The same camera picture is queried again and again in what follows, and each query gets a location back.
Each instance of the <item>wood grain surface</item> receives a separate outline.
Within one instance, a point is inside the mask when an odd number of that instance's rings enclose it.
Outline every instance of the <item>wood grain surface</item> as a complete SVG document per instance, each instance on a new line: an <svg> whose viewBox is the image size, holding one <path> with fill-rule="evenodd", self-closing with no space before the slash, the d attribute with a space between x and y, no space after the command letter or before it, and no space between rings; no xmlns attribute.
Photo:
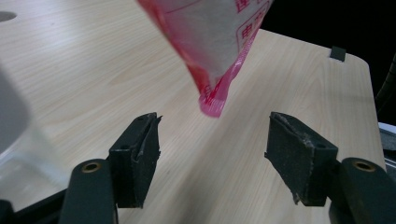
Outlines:
<svg viewBox="0 0 396 224"><path fill-rule="evenodd" d="M206 117L183 62L133 0L2 1L0 64L69 169L105 158L135 118L163 116L144 209L120 223L330 223L294 205L264 158L269 115L292 115L385 167L367 63L259 31L219 119Z"/></svg>

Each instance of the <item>plastic bag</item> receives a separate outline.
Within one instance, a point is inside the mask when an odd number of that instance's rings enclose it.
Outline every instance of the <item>plastic bag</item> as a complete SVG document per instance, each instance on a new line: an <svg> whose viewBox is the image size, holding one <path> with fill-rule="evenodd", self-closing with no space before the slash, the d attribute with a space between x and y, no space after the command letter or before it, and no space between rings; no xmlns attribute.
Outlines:
<svg viewBox="0 0 396 224"><path fill-rule="evenodd" d="M219 117L273 0L137 0L189 68L201 110Z"/></svg>

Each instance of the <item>black cable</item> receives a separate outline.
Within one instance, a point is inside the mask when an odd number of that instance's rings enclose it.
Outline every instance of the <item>black cable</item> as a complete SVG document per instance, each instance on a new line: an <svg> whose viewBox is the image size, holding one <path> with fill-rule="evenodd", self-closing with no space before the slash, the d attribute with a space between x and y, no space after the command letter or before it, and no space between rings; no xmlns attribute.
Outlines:
<svg viewBox="0 0 396 224"><path fill-rule="evenodd" d="M382 84L381 89L375 97L375 107L376 114L379 115L381 110L387 104L389 99L396 91L396 53L393 56L392 64L390 65L390 69L388 71L387 78Z"/></svg>

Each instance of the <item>blurry white object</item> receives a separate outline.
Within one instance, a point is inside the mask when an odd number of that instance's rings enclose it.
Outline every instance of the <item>blurry white object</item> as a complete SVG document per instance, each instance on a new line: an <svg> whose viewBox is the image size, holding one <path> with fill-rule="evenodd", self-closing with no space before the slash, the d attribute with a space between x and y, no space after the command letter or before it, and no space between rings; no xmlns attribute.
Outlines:
<svg viewBox="0 0 396 224"><path fill-rule="evenodd" d="M68 177L27 104L0 70L0 199L18 211L66 188Z"/></svg>
<svg viewBox="0 0 396 224"><path fill-rule="evenodd" d="M388 132L391 133L396 133L396 126L381 122L378 122L378 126L380 129L387 130Z"/></svg>

